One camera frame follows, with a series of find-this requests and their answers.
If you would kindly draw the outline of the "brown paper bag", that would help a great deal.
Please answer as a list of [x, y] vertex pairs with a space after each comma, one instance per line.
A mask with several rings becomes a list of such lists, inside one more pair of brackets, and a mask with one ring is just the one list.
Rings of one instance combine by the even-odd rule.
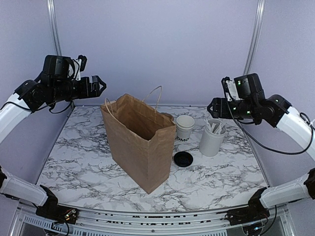
[[170, 174], [175, 122], [130, 94], [100, 107], [113, 160], [151, 194]]

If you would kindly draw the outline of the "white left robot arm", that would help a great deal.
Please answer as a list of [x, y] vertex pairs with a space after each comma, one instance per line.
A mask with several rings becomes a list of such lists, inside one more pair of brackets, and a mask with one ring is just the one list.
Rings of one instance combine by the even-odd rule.
[[[31, 114], [45, 108], [53, 110], [59, 102], [71, 103], [76, 99], [101, 96], [106, 83], [97, 75], [82, 77], [86, 56], [77, 59], [47, 55], [43, 69], [34, 80], [26, 80], [8, 98], [0, 109], [0, 139], [3, 141], [11, 131]], [[52, 219], [62, 215], [57, 198], [46, 187], [25, 181], [4, 168], [0, 169], [0, 193], [7, 197], [23, 199], [42, 207]]]

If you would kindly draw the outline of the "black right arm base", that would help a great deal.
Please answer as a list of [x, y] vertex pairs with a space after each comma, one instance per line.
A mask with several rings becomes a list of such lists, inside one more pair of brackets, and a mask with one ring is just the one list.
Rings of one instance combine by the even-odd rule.
[[268, 218], [269, 210], [260, 202], [261, 195], [266, 189], [267, 187], [258, 189], [249, 199], [248, 206], [228, 210], [224, 218], [231, 226]]

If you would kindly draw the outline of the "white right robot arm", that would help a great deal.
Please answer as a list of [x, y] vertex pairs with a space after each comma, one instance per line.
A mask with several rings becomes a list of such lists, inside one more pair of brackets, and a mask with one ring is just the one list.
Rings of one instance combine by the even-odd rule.
[[[307, 153], [315, 157], [315, 127], [308, 116], [297, 111], [290, 102], [275, 94], [265, 97], [259, 76], [256, 73], [231, 80], [221, 80], [223, 98], [214, 98], [207, 107], [213, 118], [231, 119], [237, 125], [250, 119], [255, 125], [266, 121], [273, 128], [287, 134], [301, 148], [297, 155]], [[263, 209], [315, 197], [315, 170], [285, 184], [257, 190], [244, 209], [248, 220], [255, 220]]]

